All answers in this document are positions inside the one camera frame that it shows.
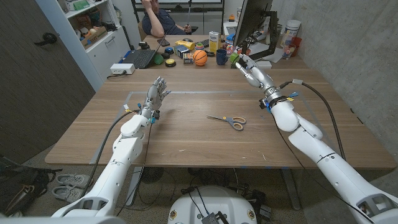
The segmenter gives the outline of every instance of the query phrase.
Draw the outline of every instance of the phone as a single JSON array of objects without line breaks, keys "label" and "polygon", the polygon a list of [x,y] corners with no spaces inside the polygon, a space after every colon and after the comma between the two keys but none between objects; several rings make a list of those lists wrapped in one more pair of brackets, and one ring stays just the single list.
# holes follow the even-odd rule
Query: phone
[{"label": "phone", "polygon": [[163,39],[163,41],[162,41],[162,39],[159,39],[159,40],[157,40],[157,42],[158,42],[158,43],[162,42],[162,43],[160,43],[160,45],[161,45],[162,47],[166,47],[166,46],[169,46],[169,45],[170,45],[170,43],[169,43],[166,39]]}]

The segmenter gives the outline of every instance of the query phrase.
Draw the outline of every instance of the basketball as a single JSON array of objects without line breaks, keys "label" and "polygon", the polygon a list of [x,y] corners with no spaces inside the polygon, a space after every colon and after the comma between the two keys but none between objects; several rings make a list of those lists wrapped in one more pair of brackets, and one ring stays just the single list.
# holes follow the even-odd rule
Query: basketball
[{"label": "basketball", "polygon": [[198,66],[204,66],[207,62],[207,54],[204,50],[197,50],[193,53],[193,61]]}]

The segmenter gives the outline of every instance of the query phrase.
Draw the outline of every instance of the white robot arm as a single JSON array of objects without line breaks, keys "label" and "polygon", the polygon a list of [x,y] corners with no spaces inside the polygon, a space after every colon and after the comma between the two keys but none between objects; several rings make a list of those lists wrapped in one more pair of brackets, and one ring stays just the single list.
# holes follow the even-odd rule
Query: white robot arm
[{"label": "white robot arm", "polygon": [[330,184],[350,204],[351,213],[360,224],[398,223],[398,198],[385,193],[366,181],[355,169],[323,141],[322,132],[311,122],[294,113],[272,78],[260,70],[247,55],[239,55],[247,64],[236,67],[250,85],[264,90],[262,102],[275,118],[279,129],[293,132],[289,141],[308,156],[322,171]]},{"label": "white robot arm", "polygon": [[52,217],[106,217],[114,213],[116,201],[132,162],[142,152],[142,129],[159,118],[166,82],[158,78],[149,88],[144,106],[121,127],[113,143],[113,155],[92,190],[81,199],[56,211]]}]

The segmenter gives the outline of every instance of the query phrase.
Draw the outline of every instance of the person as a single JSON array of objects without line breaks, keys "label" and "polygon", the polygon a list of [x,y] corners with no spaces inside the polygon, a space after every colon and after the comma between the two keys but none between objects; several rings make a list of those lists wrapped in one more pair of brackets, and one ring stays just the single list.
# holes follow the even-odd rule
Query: person
[{"label": "person", "polygon": [[176,25],[170,15],[163,9],[159,9],[158,0],[141,0],[145,7],[145,16],[142,19],[142,28],[147,35],[163,37],[167,35],[186,35],[191,32],[191,26],[181,27]]}]

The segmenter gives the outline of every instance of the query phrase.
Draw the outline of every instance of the white shelf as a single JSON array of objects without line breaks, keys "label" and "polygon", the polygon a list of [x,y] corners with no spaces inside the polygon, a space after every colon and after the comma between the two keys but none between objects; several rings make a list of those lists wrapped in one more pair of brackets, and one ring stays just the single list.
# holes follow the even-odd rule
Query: white shelf
[{"label": "white shelf", "polygon": [[104,41],[104,39],[106,39],[107,37],[109,37],[110,35],[113,34],[114,31],[110,31],[108,32],[103,38],[101,38],[99,41],[95,42],[92,46],[90,46],[89,48],[86,49],[86,53],[90,52],[92,49],[94,49],[98,44],[100,44],[102,41]]},{"label": "white shelf", "polygon": [[82,10],[78,10],[78,11],[69,11],[68,13],[65,14],[65,17],[67,19],[72,18],[73,16],[79,15],[82,12],[85,12],[93,7],[98,6],[99,4],[102,4],[104,2],[107,2],[108,0],[102,0],[100,2],[94,2],[94,0],[87,0],[87,2],[90,4],[87,8],[82,9]]}]

